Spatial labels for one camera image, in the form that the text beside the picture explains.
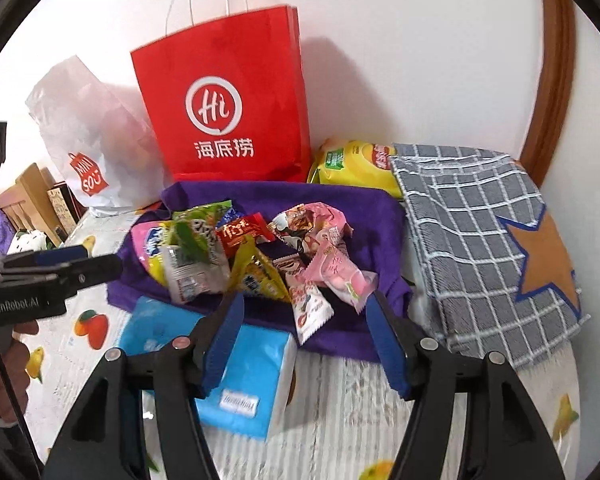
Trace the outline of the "person's left hand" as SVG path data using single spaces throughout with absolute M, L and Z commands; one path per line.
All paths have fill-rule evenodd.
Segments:
M 26 365 L 30 358 L 28 347 L 18 339 L 12 338 L 10 346 L 3 353 L 3 362 L 6 368 L 17 403 L 21 411 L 25 411 L 28 404 L 27 388 L 30 377 L 26 372 Z M 17 421 L 16 414 L 9 401 L 8 393 L 3 385 L 0 375 L 0 419 L 7 425 Z

